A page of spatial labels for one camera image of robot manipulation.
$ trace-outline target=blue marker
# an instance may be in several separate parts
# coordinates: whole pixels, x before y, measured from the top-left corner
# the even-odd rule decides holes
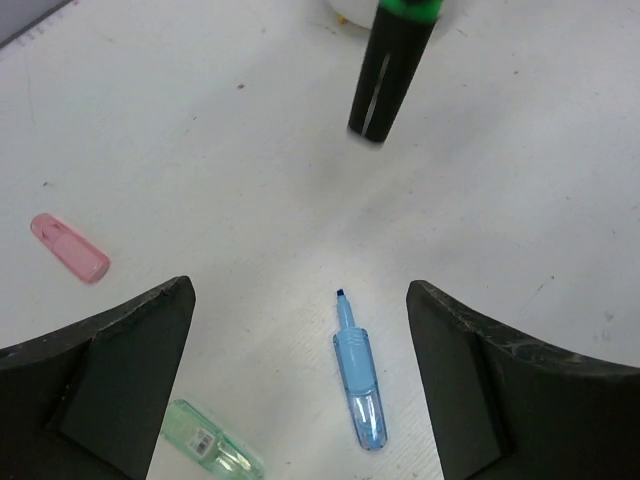
[[[376,368],[369,335],[356,327],[351,305],[344,291],[338,290],[340,331],[333,336],[342,383],[353,418],[358,441],[366,450],[380,450],[387,443]]]

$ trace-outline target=pink cap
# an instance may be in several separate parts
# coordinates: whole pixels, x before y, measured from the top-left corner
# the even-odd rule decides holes
[[[109,257],[52,215],[36,215],[31,231],[83,282],[95,283],[109,270]]]

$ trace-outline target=barcode label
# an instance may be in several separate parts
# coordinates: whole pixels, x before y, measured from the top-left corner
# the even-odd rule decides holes
[[[189,448],[198,457],[204,458],[211,450],[211,447],[213,447],[215,439],[216,437],[213,433],[200,428],[198,429],[198,433],[196,433],[189,442]]]

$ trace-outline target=white table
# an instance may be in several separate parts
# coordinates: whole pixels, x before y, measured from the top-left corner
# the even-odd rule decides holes
[[[411,280],[640,365],[635,3],[464,5],[379,151],[345,135],[365,34],[320,0],[65,9],[0,52],[0,347],[187,274],[174,395],[209,405],[269,478],[440,478]],[[43,211],[110,255],[97,285],[32,237]],[[374,347],[377,454],[356,444],[330,342],[339,287]],[[160,441],[149,478],[208,477]]]

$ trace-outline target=green band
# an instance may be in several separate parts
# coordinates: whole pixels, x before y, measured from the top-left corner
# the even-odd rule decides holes
[[[380,6],[394,15],[419,23],[435,23],[442,0],[425,0],[419,5],[407,5],[404,0],[380,0]]]

